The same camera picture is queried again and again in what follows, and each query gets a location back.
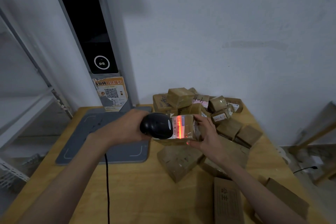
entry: table top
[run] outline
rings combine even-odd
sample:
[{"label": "table top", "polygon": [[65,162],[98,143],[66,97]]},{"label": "table top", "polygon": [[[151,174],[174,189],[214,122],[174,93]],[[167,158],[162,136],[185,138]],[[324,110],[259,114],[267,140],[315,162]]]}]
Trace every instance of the table top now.
[{"label": "table top", "polygon": [[[64,167],[57,166],[55,160],[89,108],[92,107],[82,107],[77,111],[3,215],[2,223],[15,223],[61,172]],[[233,118],[262,131],[245,106],[242,113],[234,113]],[[162,148],[152,140],[149,157],[144,163],[108,166],[112,223],[213,223],[213,177],[197,166],[180,182],[174,183],[157,160],[156,154]],[[265,184],[271,177],[306,200],[310,204],[310,223],[327,223],[265,135],[252,147],[246,170],[261,183]],[[250,204],[242,194],[241,198],[245,223],[254,223],[250,218],[253,213]],[[107,223],[105,165],[95,169],[70,223]]]}]

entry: shelf board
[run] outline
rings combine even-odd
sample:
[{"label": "shelf board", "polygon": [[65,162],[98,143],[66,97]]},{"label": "shelf board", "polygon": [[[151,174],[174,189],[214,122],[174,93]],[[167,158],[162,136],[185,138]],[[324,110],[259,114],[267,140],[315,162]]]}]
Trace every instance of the shelf board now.
[{"label": "shelf board", "polygon": [[0,98],[0,148],[13,141],[53,101],[54,96]]}]

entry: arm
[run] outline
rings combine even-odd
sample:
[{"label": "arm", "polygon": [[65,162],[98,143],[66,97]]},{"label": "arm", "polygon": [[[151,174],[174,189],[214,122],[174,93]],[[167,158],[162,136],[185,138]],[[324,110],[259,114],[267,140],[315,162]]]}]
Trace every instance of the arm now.
[{"label": "arm", "polygon": [[231,179],[236,182],[264,223],[307,223],[246,170],[230,159],[218,140],[215,125],[212,124],[209,118],[200,115],[194,116],[199,125],[204,128],[204,140],[202,142],[188,141],[188,144],[202,151],[212,162],[224,169]]},{"label": "arm", "polygon": [[91,133],[72,161],[27,209],[19,224],[68,223],[99,160],[113,145],[149,140],[140,132],[148,112],[132,109]]}]

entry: white ring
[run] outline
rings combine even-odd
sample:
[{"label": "white ring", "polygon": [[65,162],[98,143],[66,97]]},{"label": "white ring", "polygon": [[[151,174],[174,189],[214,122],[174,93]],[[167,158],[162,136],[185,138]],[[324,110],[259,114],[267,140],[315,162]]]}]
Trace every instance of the white ring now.
[{"label": "white ring", "polygon": [[[107,60],[107,63],[108,63],[107,68],[101,68],[101,67],[99,67],[99,66],[96,64],[96,59],[99,58],[99,57],[104,58],[104,59]],[[108,68],[110,67],[110,62],[109,62],[109,60],[108,60],[106,57],[104,57],[104,56],[97,56],[97,57],[95,57],[93,62],[94,62],[94,64],[96,65],[96,67],[98,67],[99,69],[106,70],[106,69],[108,69]]]}]

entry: black barcode scanner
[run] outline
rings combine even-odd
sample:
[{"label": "black barcode scanner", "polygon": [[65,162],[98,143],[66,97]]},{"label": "black barcode scanner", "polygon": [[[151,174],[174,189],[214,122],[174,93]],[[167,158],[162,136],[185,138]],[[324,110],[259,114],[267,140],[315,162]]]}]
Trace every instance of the black barcode scanner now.
[{"label": "black barcode scanner", "polygon": [[167,139],[173,135],[173,124],[168,115],[152,112],[140,123],[140,131],[158,139]]}]

